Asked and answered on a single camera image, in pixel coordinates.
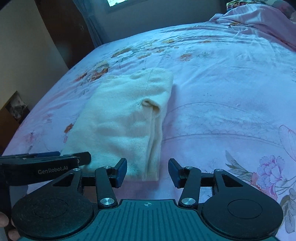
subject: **crosshair symbol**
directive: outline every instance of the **crosshair symbol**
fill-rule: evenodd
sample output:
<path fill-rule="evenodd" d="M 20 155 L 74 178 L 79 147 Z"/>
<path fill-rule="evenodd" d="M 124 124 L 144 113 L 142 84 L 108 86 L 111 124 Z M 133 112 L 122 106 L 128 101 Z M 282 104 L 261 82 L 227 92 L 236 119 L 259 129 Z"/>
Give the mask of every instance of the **crosshair symbol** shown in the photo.
<path fill-rule="evenodd" d="M 150 206 L 152 205 L 152 203 L 150 203 L 150 202 L 146 202 L 146 203 L 144 203 L 144 205 L 145 205 L 146 207 L 150 207 Z"/>

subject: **window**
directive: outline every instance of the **window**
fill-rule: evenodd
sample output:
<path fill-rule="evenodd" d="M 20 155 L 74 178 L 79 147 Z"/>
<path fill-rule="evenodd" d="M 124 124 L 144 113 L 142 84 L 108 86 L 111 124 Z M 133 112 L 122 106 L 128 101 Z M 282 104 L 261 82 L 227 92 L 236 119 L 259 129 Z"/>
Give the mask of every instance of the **window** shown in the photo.
<path fill-rule="evenodd" d="M 124 1 L 127 1 L 127 0 L 108 0 L 108 3 L 109 3 L 109 6 L 112 7 L 116 4 L 124 2 Z"/>

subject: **pink bedsheet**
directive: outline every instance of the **pink bedsheet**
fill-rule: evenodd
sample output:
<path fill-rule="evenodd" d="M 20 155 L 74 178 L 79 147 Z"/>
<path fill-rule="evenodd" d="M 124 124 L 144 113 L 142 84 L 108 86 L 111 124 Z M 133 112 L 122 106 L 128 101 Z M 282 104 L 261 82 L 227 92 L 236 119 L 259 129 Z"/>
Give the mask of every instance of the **pink bedsheet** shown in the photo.
<path fill-rule="evenodd" d="M 223 168 L 278 201 L 277 237 L 296 240 L 296 25 L 250 4 L 207 23 L 153 30 L 100 46 L 34 107 L 4 155 L 61 151 L 107 75 L 160 67 L 174 73 L 163 124 L 160 180 L 124 182 L 118 199 L 178 200 L 167 163 Z M 42 184 L 29 186 L 29 192 Z M 202 189 L 200 202 L 210 197 Z"/>

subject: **wall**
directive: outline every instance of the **wall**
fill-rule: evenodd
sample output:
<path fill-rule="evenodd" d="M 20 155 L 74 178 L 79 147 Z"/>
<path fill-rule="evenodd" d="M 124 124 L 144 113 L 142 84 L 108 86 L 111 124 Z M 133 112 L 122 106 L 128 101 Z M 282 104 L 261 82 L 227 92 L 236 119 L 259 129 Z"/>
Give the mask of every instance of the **wall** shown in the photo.
<path fill-rule="evenodd" d="M 0 108 L 18 91 L 32 109 L 68 71 L 34 0 L 12 0 L 0 11 Z"/>
<path fill-rule="evenodd" d="M 101 27 L 104 43 L 145 31 L 208 21 L 225 12 L 221 0 L 147 0 L 107 13 L 103 1 L 90 0 Z"/>
<path fill-rule="evenodd" d="M 2 0 L 0 1 L 0 10 L 9 2 L 10 0 Z"/>

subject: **curtain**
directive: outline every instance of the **curtain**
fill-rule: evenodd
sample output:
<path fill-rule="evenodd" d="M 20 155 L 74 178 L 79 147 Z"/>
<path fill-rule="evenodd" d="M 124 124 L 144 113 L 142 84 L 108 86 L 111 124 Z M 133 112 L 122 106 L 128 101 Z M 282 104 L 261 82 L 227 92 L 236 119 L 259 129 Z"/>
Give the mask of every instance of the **curtain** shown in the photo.
<path fill-rule="evenodd" d="M 99 47 L 103 44 L 103 42 L 99 35 L 98 22 L 93 13 L 93 8 L 90 0 L 73 0 L 73 2 L 86 22 L 87 28 L 89 29 L 89 34 L 91 36 L 95 48 Z"/>

